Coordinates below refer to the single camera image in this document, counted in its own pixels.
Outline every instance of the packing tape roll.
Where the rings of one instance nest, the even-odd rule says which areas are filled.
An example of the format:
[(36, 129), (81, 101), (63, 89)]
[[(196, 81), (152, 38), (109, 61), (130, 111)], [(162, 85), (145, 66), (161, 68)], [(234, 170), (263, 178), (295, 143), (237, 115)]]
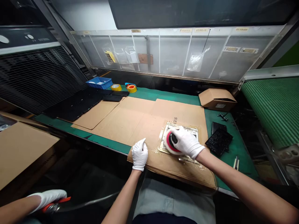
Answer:
[(127, 90), (130, 92), (130, 93), (133, 93), (133, 92), (136, 92), (137, 91), (137, 88), (135, 85), (128, 85), (127, 86)]
[(114, 91), (121, 91), (122, 90), (120, 84), (113, 84), (111, 86), (111, 89), (114, 90)]

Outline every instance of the jeans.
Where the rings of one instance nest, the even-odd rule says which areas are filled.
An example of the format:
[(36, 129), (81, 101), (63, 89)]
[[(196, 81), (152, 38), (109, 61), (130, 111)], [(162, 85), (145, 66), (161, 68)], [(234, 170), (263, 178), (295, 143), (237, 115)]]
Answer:
[(156, 212), (184, 216), (197, 224), (216, 223), (215, 205), (211, 197), (188, 193), (159, 181), (145, 178), (133, 218), (139, 214)]

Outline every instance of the black fan grille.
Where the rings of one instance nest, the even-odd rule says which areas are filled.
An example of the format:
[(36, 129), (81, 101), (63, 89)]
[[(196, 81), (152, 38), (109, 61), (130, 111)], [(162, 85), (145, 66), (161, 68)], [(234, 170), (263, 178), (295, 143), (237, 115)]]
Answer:
[(33, 114), (88, 85), (61, 47), (0, 56), (0, 98)]

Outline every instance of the blue crate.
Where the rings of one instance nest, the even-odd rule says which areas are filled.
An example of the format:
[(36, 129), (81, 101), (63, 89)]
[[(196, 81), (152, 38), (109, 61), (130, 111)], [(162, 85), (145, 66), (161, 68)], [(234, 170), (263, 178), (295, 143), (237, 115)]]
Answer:
[(86, 82), (90, 87), (99, 88), (99, 89), (107, 89), (113, 85), (112, 80), (109, 78), (95, 77)]

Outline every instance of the hand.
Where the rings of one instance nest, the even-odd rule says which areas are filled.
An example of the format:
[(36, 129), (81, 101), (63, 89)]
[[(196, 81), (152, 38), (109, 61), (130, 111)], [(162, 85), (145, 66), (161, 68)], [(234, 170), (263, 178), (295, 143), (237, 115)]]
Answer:
[(182, 153), (190, 156), (192, 159), (195, 159), (197, 155), (205, 148), (199, 143), (193, 134), (186, 131), (182, 126), (180, 126), (178, 130), (176, 128), (172, 128), (171, 132), (178, 139), (178, 142), (173, 144), (174, 147)]
[(144, 166), (147, 161), (147, 156), (149, 152), (145, 144), (145, 138), (137, 142), (132, 147), (132, 158), (133, 158), (133, 169), (134, 170), (144, 170)]
[(46, 205), (48, 205), (54, 201), (57, 201), (58, 199), (67, 197), (67, 193), (65, 190), (48, 190), (48, 191), (44, 191), (42, 193), (34, 193), (27, 197), (30, 197), (33, 195), (40, 196), (40, 205), (33, 212), (45, 207)]

